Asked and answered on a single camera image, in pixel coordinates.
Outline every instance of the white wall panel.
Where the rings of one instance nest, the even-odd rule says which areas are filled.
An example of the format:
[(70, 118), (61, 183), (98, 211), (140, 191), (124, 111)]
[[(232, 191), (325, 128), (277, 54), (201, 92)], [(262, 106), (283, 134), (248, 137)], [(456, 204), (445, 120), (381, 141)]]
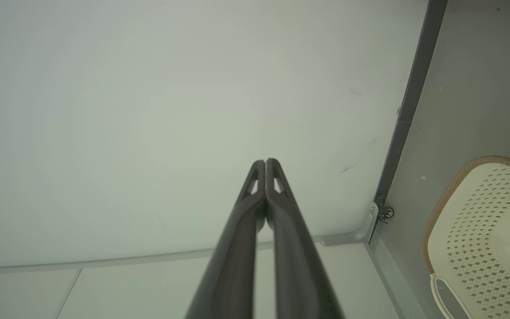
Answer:
[(54, 319), (76, 270), (0, 274), (0, 319)]
[(426, 4), (0, 0), (0, 266), (213, 248), (267, 157), (355, 230)]
[[(317, 248), (346, 317), (398, 318), (363, 244)], [(273, 250), (257, 252), (258, 319), (271, 319), (276, 313), (273, 254)], [(208, 260), (85, 268), (59, 319), (182, 318)]]

